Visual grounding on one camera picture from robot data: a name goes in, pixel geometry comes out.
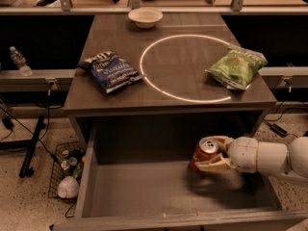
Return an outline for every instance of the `red can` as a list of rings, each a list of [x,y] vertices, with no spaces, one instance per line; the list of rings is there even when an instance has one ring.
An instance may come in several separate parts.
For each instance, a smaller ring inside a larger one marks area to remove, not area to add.
[[[195,162],[209,161],[219,154],[218,144],[209,139],[208,137],[202,138],[197,144],[195,151],[192,155],[190,166],[193,171],[199,172],[199,169],[195,166]]]

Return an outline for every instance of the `open drawer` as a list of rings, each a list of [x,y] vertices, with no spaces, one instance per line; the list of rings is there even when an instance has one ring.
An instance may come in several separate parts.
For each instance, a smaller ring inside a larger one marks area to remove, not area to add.
[[[273,231],[307,218],[283,211],[260,174],[193,172],[202,124],[198,115],[96,117],[75,218],[54,230]]]

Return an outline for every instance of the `power adapter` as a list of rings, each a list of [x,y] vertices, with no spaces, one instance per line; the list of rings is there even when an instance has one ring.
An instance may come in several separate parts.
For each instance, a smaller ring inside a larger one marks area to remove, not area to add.
[[[284,130],[282,127],[278,126],[275,123],[270,125],[269,128],[271,131],[273,131],[275,134],[279,135],[282,138],[285,138],[288,135],[288,132],[286,130]]]

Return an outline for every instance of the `black mesh basket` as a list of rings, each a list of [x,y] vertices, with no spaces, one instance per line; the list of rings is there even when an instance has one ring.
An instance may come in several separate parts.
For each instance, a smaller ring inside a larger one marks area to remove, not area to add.
[[[69,153],[72,153],[76,148],[83,148],[83,146],[81,146],[81,144],[77,141],[61,143],[57,145],[55,155],[58,159],[58,162],[54,162],[52,166],[48,197],[60,198],[58,196],[58,186],[61,183],[61,181],[64,178],[66,178],[66,176],[69,175],[69,172],[63,170],[61,166],[62,161],[65,160],[64,151],[68,151]],[[66,202],[76,201],[76,199],[65,199],[65,198],[61,198],[61,199]]]

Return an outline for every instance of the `black stand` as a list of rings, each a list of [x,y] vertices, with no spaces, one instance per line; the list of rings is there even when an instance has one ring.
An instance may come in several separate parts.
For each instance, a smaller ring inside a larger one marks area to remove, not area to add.
[[[39,132],[41,129],[45,127],[45,124],[43,123],[43,121],[44,121],[44,116],[41,115],[38,118],[38,123],[35,129],[35,132],[30,140],[0,142],[0,150],[27,148],[27,153],[23,161],[21,170],[19,172],[20,178],[23,178],[25,176],[30,177],[34,173],[33,168],[32,167],[29,168],[29,165],[35,153],[37,142],[39,141]]]

